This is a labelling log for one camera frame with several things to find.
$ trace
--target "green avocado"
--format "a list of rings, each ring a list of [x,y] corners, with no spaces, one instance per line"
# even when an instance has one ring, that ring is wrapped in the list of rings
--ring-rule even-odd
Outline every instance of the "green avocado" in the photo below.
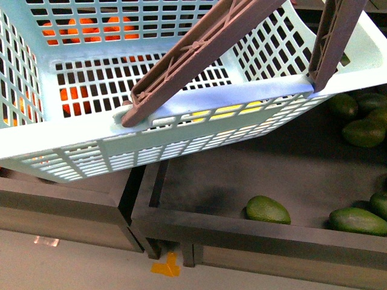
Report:
[[[387,236],[387,221],[361,208],[348,207],[332,211],[329,223],[332,229],[338,231]]]
[[[342,136],[352,145],[371,148],[379,145],[385,138],[386,129],[372,119],[352,121],[342,129]]]
[[[379,122],[387,129],[387,107],[377,108],[371,111],[367,118]]]
[[[387,107],[387,95],[369,92],[361,95],[357,99],[357,104],[362,114],[368,114],[377,108]]]
[[[251,198],[246,205],[249,219],[261,222],[274,222],[290,225],[290,215],[287,209],[267,196],[258,195]]]
[[[378,192],[369,199],[372,212],[387,221],[387,192]]]
[[[331,113],[338,118],[352,120],[357,115],[357,102],[348,94],[335,95],[327,103]]]

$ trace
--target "crate handle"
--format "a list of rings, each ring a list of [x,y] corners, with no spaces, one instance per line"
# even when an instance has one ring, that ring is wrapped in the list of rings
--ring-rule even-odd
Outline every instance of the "crate handle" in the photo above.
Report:
[[[315,92],[334,74],[366,1],[326,1],[309,66]],[[156,111],[284,2],[220,0],[133,87],[122,125],[133,127]]]
[[[156,111],[284,2],[220,0],[133,87],[122,125],[135,126]]]
[[[336,72],[344,49],[367,0],[327,0],[309,64],[314,92],[324,89]]]

